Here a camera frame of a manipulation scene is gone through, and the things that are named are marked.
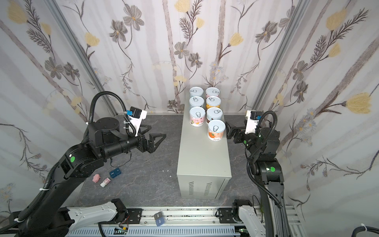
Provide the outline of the pink labelled can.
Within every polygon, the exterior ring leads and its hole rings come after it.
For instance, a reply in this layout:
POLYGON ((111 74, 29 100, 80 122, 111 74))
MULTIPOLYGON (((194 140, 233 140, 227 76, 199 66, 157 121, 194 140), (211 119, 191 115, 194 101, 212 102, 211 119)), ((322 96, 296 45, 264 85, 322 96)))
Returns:
POLYGON ((210 96, 216 96, 216 97, 219 97, 220 95, 220 90, 215 88, 215 87, 209 87, 206 89, 206 98, 210 97, 210 96))

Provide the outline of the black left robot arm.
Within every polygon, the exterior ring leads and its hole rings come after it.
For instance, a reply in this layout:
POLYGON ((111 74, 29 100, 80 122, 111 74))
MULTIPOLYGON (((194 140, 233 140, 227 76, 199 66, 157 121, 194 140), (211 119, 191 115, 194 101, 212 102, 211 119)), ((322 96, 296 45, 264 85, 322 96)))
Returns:
POLYGON ((122 99, 113 92, 103 91, 96 94, 90 105, 88 126, 80 144, 67 150, 62 158, 51 168, 44 186, 32 203, 21 212, 14 212, 9 217, 9 224, 1 228, 1 234, 14 234, 16 237, 64 237, 73 227, 74 218, 69 215, 68 208, 62 204, 71 193, 95 170, 104 163, 132 149, 140 152, 155 152, 166 138, 164 133, 151 133, 146 139, 131 119, 141 118, 142 111, 131 107, 127 110, 122 99), (104 95, 116 98, 121 104, 125 122, 125 131, 120 132, 119 120, 102 118, 94 121, 97 100, 104 95))

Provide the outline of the yellow labelled can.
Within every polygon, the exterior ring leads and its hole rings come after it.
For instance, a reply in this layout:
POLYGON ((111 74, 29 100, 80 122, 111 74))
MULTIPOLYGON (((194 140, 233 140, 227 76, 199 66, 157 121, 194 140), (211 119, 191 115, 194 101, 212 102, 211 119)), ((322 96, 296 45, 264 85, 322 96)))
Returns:
POLYGON ((210 108, 220 108, 221 106, 221 99, 217 96, 209 96, 206 98, 206 109, 210 108))

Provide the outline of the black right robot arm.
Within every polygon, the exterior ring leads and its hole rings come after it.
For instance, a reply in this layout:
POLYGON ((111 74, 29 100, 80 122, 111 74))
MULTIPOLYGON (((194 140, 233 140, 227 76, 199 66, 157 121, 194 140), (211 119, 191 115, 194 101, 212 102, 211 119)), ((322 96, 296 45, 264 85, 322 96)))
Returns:
POLYGON ((284 176, 276 159, 280 132, 274 111, 248 110, 245 126, 226 123, 227 138, 244 145, 247 175, 261 195, 268 237, 292 236, 284 200, 284 176))

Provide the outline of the light blue labelled can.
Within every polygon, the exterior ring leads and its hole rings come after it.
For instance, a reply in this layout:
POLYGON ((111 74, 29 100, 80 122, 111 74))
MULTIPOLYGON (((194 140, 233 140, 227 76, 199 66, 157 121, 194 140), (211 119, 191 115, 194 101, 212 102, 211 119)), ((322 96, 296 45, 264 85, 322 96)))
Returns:
POLYGON ((204 90, 200 87, 192 87, 189 90, 190 98, 195 97, 195 96, 202 97, 203 93, 204 93, 204 90))

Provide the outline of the teal can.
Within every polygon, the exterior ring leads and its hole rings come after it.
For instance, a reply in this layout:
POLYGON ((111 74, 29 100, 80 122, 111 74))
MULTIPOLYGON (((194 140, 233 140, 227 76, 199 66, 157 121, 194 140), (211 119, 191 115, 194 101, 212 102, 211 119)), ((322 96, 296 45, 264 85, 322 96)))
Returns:
POLYGON ((204 99, 201 96, 193 96, 189 99, 189 105, 191 108, 194 107, 203 107, 204 99))
POLYGON ((221 120, 223 116, 223 111, 218 107, 211 107, 206 111, 206 120, 209 123, 212 120, 221 120))

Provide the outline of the orange can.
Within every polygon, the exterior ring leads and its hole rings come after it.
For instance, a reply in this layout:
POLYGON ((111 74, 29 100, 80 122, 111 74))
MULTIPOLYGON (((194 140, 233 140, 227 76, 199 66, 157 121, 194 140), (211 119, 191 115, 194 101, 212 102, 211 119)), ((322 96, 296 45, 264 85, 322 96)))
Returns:
POLYGON ((224 136, 225 129, 226 125, 222 120, 214 119, 208 123, 207 135, 212 141, 220 141, 224 136))

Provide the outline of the pink can front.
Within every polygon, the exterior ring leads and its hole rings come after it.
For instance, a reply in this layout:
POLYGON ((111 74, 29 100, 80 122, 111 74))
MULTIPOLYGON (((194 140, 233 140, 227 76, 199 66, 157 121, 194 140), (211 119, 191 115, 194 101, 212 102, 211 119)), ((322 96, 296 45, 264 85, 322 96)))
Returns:
POLYGON ((199 127, 205 122, 206 112, 202 107, 193 107, 190 109, 189 116, 190 124, 199 127))

